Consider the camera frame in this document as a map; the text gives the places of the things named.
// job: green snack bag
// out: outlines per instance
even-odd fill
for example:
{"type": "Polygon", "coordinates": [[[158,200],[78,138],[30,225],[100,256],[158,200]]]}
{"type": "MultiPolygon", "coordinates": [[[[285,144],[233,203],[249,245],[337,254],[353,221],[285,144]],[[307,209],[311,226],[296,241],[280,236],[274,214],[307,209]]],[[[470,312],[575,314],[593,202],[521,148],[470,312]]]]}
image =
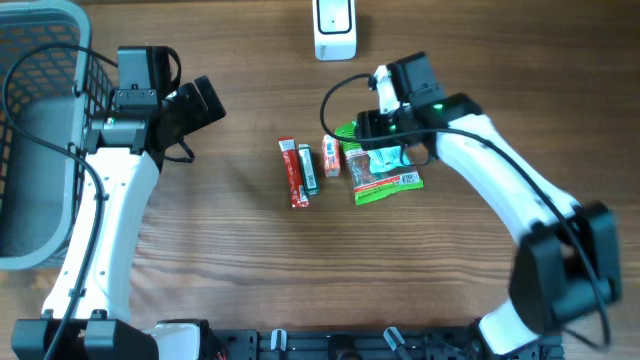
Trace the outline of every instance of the green snack bag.
{"type": "MultiPolygon", "coordinates": [[[[336,135],[354,137],[355,122],[340,126],[336,135]]],[[[424,187],[415,166],[398,166],[385,172],[371,173],[370,157],[358,143],[340,142],[353,179],[356,205],[380,200],[398,191],[424,187]]]]}

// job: red snack stick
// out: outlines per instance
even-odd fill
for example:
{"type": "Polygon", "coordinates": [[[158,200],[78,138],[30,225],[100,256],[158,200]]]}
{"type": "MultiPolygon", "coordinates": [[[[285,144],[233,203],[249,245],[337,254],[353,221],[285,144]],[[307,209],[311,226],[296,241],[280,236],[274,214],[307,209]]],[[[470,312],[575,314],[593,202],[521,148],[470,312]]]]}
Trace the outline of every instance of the red snack stick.
{"type": "Polygon", "coordinates": [[[327,177],[340,175],[340,152],[338,140],[329,135],[322,138],[322,159],[327,177]]]}
{"type": "Polygon", "coordinates": [[[284,165],[287,168],[289,188],[291,190],[291,206],[294,208],[309,206],[309,198],[304,190],[302,175],[300,174],[300,162],[296,151],[296,142],[291,136],[278,139],[284,165]]]}

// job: small orange package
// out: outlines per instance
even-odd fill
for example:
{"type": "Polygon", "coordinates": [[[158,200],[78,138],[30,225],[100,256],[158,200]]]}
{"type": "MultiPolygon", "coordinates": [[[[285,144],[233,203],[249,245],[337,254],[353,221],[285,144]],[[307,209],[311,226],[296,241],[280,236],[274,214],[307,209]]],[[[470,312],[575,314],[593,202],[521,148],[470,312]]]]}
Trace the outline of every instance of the small orange package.
{"type": "Polygon", "coordinates": [[[322,138],[322,159],[327,177],[340,176],[340,145],[329,135],[322,138]]]}

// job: snack packet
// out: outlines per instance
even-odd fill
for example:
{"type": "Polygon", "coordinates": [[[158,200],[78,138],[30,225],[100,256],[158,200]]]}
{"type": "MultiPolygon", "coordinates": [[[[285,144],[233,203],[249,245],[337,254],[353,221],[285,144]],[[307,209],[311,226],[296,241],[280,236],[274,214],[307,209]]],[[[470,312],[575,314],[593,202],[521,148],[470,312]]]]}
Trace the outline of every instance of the snack packet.
{"type": "Polygon", "coordinates": [[[278,139],[280,151],[282,151],[282,159],[287,170],[289,178],[289,189],[291,193],[291,206],[301,208],[309,206],[309,198],[304,190],[304,183],[300,174],[300,162],[298,161],[298,153],[296,152],[296,143],[290,136],[278,139]]]}
{"type": "Polygon", "coordinates": [[[340,153],[338,140],[329,135],[322,138],[322,160],[327,177],[340,176],[340,153]]]}
{"type": "MultiPolygon", "coordinates": [[[[355,122],[350,122],[338,127],[336,135],[354,137],[354,129],[355,122]]],[[[340,146],[353,179],[356,205],[380,200],[399,191],[424,187],[415,166],[387,167],[387,171],[372,173],[371,157],[360,144],[341,141],[340,146]]]]}

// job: metal clamp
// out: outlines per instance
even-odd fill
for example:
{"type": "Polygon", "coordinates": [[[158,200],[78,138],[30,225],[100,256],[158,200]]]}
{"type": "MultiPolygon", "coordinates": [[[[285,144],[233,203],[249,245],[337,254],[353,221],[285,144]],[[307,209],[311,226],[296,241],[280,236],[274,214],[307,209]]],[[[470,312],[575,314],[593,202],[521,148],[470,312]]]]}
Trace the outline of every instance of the metal clamp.
{"type": "Polygon", "coordinates": [[[412,360],[411,356],[409,356],[409,353],[407,352],[407,349],[404,348],[404,339],[402,338],[402,335],[400,335],[398,329],[393,326],[388,327],[387,329],[385,329],[382,336],[384,337],[384,340],[387,342],[387,344],[389,344],[391,350],[393,350],[393,352],[395,352],[400,359],[412,360]]]}
{"type": "Polygon", "coordinates": [[[278,359],[284,360],[287,352],[287,332],[284,329],[275,329],[271,332],[271,351],[278,352],[278,359]]]}

